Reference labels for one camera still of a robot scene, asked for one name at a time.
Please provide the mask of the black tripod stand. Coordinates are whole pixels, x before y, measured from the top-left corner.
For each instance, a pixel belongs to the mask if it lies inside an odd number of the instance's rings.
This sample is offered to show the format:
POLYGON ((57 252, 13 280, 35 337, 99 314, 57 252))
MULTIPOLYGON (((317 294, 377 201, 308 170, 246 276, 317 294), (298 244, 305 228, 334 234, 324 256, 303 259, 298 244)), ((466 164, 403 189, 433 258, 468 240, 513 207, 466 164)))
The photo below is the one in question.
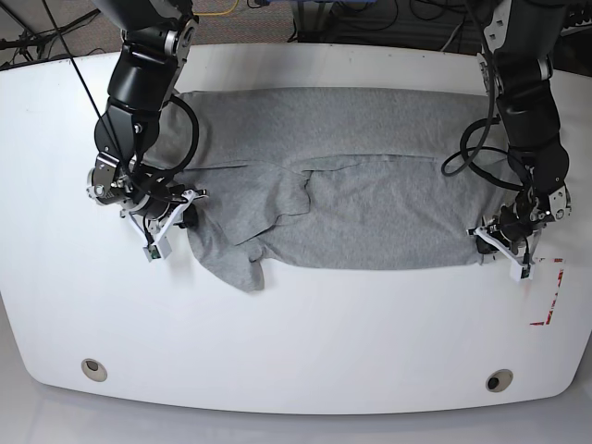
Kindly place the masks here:
POLYGON ((1 69, 117 51, 120 31, 91 1, 3 1, 1 69))

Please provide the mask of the red tape rectangle marking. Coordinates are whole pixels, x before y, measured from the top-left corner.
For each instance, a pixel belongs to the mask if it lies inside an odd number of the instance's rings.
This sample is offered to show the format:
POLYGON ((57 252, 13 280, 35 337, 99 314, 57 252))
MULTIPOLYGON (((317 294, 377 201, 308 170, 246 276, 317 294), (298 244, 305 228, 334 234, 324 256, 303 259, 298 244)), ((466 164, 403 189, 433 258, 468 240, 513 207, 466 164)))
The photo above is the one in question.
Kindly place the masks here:
POLYGON ((526 289, 526 321, 531 327, 550 324, 559 298, 566 261, 563 258, 538 258, 534 277, 526 289))

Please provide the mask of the grey T-shirt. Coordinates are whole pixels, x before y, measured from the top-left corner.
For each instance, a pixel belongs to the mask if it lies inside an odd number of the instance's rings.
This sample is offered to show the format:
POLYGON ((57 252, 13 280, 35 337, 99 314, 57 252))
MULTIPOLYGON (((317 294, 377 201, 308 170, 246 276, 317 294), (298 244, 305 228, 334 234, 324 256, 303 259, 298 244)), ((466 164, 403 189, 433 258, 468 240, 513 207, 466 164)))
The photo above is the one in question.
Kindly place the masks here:
POLYGON ((262 262, 404 270, 482 261, 468 230, 513 199, 440 167, 487 112, 482 96, 391 89, 186 92, 196 155, 177 181, 207 191, 195 259, 243 291, 262 262))

